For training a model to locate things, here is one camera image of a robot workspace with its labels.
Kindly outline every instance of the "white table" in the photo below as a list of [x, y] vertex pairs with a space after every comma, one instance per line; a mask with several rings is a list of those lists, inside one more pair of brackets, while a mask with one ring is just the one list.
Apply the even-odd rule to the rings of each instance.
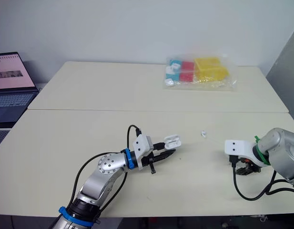
[[[124, 149], [129, 124], [141, 127], [154, 143], [179, 134], [182, 147], [155, 163], [154, 175], [150, 168], [131, 171], [103, 217], [294, 213], [293, 193], [242, 199], [223, 153], [225, 139], [253, 141], [273, 127], [294, 132], [289, 114], [28, 110], [0, 145], [0, 214], [57, 216], [81, 165], [95, 154]], [[96, 165], [83, 171], [78, 188]], [[237, 176], [239, 189], [257, 195], [272, 171]]]
[[165, 65], [66, 62], [29, 109], [288, 112], [257, 67], [238, 67], [235, 92], [164, 89]]

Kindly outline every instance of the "blue ring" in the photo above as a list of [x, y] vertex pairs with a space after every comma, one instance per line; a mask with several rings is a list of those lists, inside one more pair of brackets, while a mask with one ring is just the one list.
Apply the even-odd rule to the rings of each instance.
[[126, 154], [127, 154], [127, 158], [128, 158], [128, 162], [129, 162], [129, 169], [134, 169], [135, 165], [132, 161], [130, 150], [128, 148], [126, 148]]
[[85, 226], [85, 227], [92, 227], [92, 226], [94, 225], [93, 222], [83, 221], [83, 220], [76, 219], [76, 218], [70, 216], [70, 215], [67, 213], [65, 207], [61, 207], [61, 208], [59, 209], [59, 212], [63, 215], [64, 218], [66, 218], [66, 219], [69, 220], [70, 222], [73, 222], [73, 223], [76, 223], [76, 224], [79, 224], [79, 225], [81, 225], [81, 226]]

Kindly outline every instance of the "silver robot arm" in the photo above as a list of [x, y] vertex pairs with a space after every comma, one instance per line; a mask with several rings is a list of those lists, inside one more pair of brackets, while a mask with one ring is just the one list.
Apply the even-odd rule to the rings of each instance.
[[[135, 168], [141, 170], [147, 165], [150, 166], [153, 174], [155, 173], [153, 163], [169, 157], [175, 148], [181, 145], [178, 135], [166, 137], [164, 142], [153, 145], [149, 136], [143, 135], [140, 129], [135, 128], [137, 138], [133, 142], [134, 151], [126, 148], [120, 153], [104, 155], [95, 171], [83, 184], [75, 200], [67, 208], [59, 209], [61, 215], [53, 222], [50, 229], [90, 229], [110, 202], [109, 200], [103, 207], [116, 179], [121, 174]], [[161, 152], [154, 156], [153, 150]]]
[[88, 229], [93, 226], [100, 207], [109, 195], [116, 179], [127, 171], [124, 153], [107, 154], [98, 162], [98, 168], [88, 177], [70, 209], [61, 207], [62, 217], [53, 229]]
[[294, 185], [294, 133], [274, 128], [257, 145], [274, 170]]
[[[271, 165], [275, 172], [271, 182], [261, 194], [271, 195], [277, 192], [270, 192], [271, 186], [275, 183], [276, 172], [294, 186], [294, 133], [281, 128], [274, 128], [261, 139], [257, 136], [255, 138], [255, 143], [242, 140], [225, 141], [225, 153], [229, 156], [233, 167], [234, 185], [240, 196], [246, 200], [256, 200], [262, 195], [259, 195], [258, 198], [244, 197], [236, 185], [235, 174], [248, 175], [252, 172], [261, 172], [262, 167]], [[244, 162], [246, 167], [239, 168], [235, 172], [238, 161]], [[280, 191], [283, 189], [294, 192], [294, 189], [290, 188], [282, 188]]]

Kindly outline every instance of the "red toy block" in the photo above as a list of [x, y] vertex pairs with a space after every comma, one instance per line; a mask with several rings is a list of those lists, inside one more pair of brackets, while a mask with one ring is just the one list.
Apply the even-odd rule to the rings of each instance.
[[181, 73], [180, 81], [183, 82], [192, 82], [193, 81], [193, 72]]
[[183, 61], [181, 66], [182, 71], [194, 71], [194, 62]]

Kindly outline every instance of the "yellow toy block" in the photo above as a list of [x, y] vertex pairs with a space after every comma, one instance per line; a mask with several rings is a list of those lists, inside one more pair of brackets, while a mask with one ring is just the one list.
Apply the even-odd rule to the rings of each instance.
[[217, 57], [196, 58], [194, 64], [195, 75], [200, 82], [220, 81], [229, 74]]

